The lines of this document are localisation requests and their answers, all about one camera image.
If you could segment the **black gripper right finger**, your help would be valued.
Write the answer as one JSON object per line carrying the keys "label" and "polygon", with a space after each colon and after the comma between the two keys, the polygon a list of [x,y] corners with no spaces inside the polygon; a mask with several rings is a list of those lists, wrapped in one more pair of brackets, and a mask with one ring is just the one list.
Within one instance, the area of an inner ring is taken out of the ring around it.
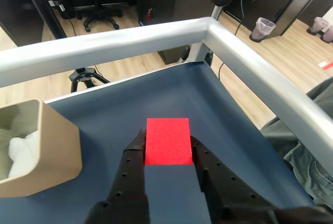
{"label": "black gripper right finger", "polygon": [[207,147],[190,137],[193,163],[212,223],[278,223],[274,205],[249,187]]}

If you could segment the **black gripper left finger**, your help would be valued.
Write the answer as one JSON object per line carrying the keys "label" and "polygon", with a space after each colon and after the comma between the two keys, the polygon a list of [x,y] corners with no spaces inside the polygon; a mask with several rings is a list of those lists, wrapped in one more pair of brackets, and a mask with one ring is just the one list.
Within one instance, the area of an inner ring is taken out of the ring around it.
{"label": "black gripper left finger", "polygon": [[85,223],[150,223],[145,193],[146,130],[125,148],[107,198],[96,203]]}

